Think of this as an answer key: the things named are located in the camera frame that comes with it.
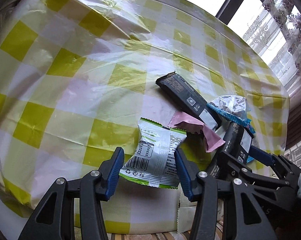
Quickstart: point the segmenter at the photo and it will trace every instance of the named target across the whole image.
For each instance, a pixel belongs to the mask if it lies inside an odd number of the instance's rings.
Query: window
[[[261,6],[260,0],[244,0],[227,26],[239,37],[243,37]]]

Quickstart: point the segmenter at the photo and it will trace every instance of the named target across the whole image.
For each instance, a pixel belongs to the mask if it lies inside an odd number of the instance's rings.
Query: clear plastic bag
[[[247,120],[247,104],[245,97],[238,95],[219,96],[209,103],[223,111],[239,117],[244,122]]]
[[[246,127],[252,134],[255,133],[255,129],[250,124],[251,120],[247,118],[247,112],[250,111],[250,108],[247,106],[245,97],[238,95],[219,96],[207,103],[207,106],[227,120]]]

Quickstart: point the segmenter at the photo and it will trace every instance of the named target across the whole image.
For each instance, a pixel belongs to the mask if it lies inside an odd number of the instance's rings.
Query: table
[[[121,146],[134,153],[145,117],[176,106],[155,80],[176,71],[207,101],[247,98],[259,147],[284,153],[289,97],[260,57],[186,0],[22,0],[0,35],[0,189],[26,216],[58,177],[82,177]],[[187,156],[212,156],[196,137]],[[270,175],[257,161],[253,171]],[[120,179],[103,203],[110,233],[176,230],[180,191]],[[79,225],[78,203],[75,225]]]

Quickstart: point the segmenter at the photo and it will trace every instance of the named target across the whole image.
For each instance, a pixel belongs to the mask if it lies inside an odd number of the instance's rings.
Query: lace curtain
[[[265,0],[243,40],[268,64],[288,92],[300,81],[301,15],[293,0]]]

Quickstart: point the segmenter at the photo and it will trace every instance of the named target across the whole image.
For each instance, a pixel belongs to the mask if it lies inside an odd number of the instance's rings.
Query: snack package
[[[225,143],[225,141],[206,124],[184,112],[176,112],[169,122],[169,127],[180,128],[190,133],[198,134],[202,131],[206,139],[205,150],[208,153]]]
[[[247,112],[250,109],[247,107],[245,97],[238,95],[219,96],[207,103],[207,106],[227,120],[248,128],[252,134],[255,133],[254,128],[250,124],[251,120],[247,118]]]
[[[207,106],[207,101],[175,71],[156,80],[156,84],[182,109],[183,112],[204,122],[216,131],[222,123],[218,114]]]
[[[140,140],[135,153],[119,175],[142,185],[176,189],[179,179],[174,152],[186,138],[186,131],[145,118],[139,120],[138,128]]]

